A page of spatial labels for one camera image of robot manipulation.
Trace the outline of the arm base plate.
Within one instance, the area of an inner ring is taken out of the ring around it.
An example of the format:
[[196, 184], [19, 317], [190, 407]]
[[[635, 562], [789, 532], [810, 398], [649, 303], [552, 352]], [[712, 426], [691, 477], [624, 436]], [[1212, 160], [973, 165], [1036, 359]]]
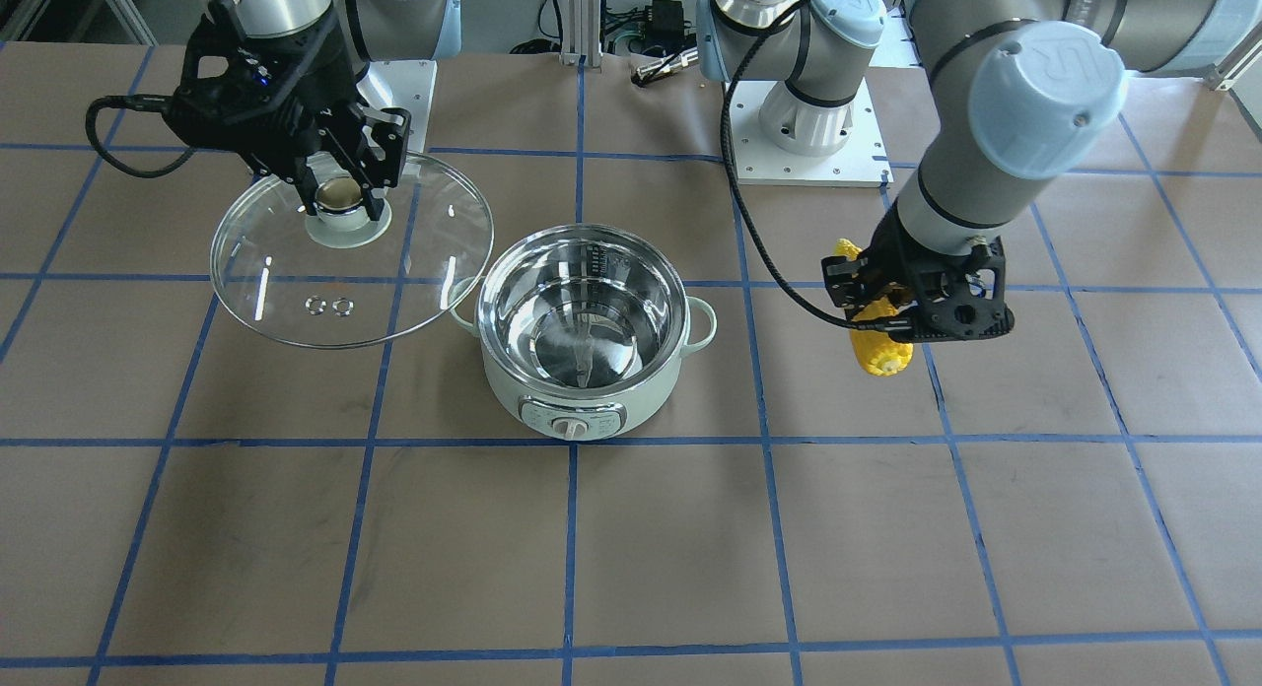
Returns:
[[439, 66], [435, 61], [371, 62], [357, 84], [361, 97], [374, 108], [406, 108], [411, 115], [408, 148], [425, 148]]
[[893, 180], [870, 83], [829, 108], [798, 101], [781, 83], [737, 84], [729, 107], [742, 184], [880, 187]]

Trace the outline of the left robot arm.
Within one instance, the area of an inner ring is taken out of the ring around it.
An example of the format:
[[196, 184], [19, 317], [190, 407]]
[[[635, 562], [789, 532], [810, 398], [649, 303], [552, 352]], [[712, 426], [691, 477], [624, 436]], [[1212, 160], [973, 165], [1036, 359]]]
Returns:
[[[1217, 66], [1259, 21], [1259, 0], [904, 0], [904, 11], [939, 130], [870, 245], [823, 259], [833, 311], [801, 298], [756, 248], [811, 317], [917, 344], [1013, 330], [1005, 228], [1094, 148], [1133, 77]], [[702, 71], [726, 86], [731, 190], [740, 81], [771, 81], [760, 126], [775, 146], [837, 153], [883, 18], [882, 0], [700, 0]]]

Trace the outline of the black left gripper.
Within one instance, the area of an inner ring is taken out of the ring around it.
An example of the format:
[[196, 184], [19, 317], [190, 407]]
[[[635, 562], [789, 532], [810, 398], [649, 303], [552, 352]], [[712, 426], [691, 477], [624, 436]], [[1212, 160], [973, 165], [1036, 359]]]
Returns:
[[973, 238], [960, 255], [938, 253], [883, 214], [859, 253], [823, 259], [823, 282], [852, 330], [882, 332], [897, 343], [988, 340], [1010, 334], [1001, 240]]

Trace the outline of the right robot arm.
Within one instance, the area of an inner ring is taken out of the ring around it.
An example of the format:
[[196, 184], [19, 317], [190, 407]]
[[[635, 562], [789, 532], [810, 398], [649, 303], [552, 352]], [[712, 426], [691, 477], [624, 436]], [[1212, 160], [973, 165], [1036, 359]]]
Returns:
[[461, 0], [203, 0], [163, 119], [198, 150], [235, 153], [290, 184], [316, 214], [310, 158], [326, 153], [367, 218], [401, 182], [416, 90], [379, 83], [376, 66], [461, 50]]

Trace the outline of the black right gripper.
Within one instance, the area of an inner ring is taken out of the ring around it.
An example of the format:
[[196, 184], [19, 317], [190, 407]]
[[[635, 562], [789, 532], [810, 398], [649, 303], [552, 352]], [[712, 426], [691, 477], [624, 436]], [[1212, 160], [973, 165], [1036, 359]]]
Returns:
[[163, 120], [191, 148], [236, 153], [252, 172], [294, 184], [308, 216], [318, 214], [321, 185], [312, 164], [328, 153], [358, 182], [366, 214], [379, 222], [384, 188], [403, 177], [410, 113], [363, 102], [333, 0], [276, 37], [249, 34], [249, 4], [208, 0]]

